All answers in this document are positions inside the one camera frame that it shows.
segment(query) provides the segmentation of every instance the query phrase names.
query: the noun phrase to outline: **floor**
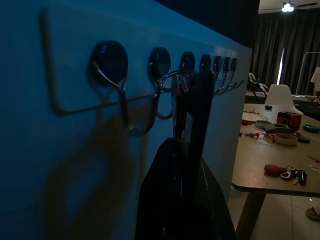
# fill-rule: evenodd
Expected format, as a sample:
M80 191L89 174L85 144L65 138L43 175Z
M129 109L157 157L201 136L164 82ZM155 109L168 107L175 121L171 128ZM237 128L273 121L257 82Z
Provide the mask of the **floor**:
M228 206L237 228L246 192L231 187ZM250 240L316 240L320 239L320 222L308 219L306 209L320 207L320 199L267 194Z

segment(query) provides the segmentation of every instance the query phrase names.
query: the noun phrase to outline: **table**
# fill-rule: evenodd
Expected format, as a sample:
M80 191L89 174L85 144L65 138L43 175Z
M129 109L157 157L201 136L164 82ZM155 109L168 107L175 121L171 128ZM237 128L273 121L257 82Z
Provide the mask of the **table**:
M269 122L276 123L277 115L286 109L273 106L266 110L264 104L245 104L244 111L254 110L269 118ZM235 157L232 186L242 192L248 192L236 235L239 240L249 240L255 227L260 209L266 194L292 195L320 198L320 175L310 169L308 165L316 163L307 156L320 156L320 133L311 133L303 130L304 124L320 126L320 122L303 116L299 132L310 139L310 143L298 142L297 146L283 146L272 143L267 137L255 139L244 136L239 137ZM254 124L241 126L242 133L261 132ZM284 181L279 177L267 176L264 166L274 164L280 167L293 166L303 169L307 173L306 186L293 181Z

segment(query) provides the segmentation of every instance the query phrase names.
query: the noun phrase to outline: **chair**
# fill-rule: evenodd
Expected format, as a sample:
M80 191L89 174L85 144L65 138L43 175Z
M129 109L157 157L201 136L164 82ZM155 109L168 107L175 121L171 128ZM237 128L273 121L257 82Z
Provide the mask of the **chair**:
M295 107L290 88L287 85L272 84L266 97L265 105L279 105L303 115L303 113Z

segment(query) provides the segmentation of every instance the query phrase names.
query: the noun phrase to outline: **wall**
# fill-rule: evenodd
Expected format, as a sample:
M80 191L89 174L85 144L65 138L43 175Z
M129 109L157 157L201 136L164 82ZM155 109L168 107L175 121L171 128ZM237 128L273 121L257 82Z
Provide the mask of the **wall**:
M148 135L132 138L119 128L117 105L66 115L53 109L51 72L45 64L39 19L44 8L60 4L219 46L223 56L236 53L237 81L247 79L251 49L151 0L5 3L1 13L5 24L1 39L0 238L133 239L139 184L158 146L172 136L172 121L156 119ZM184 51L178 45L172 47ZM178 64L176 55L173 66ZM203 152L226 196L245 85L213 99ZM169 103L168 96L161 100L162 112L170 111ZM138 116L148 109L143 102L132 103L132 108L132 115Z

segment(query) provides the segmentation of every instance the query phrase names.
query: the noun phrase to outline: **curtain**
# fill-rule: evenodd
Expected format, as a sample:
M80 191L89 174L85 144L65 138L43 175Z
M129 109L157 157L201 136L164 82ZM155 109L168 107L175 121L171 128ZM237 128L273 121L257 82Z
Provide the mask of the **curtain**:
M295 93L302 60L306 52L320 52L320 10L295 9L258 16L251 72L270 86L277 83L282 50L284 49L281 84ZM306 57L299 94L310 94L310 79L320 66L320 54Z

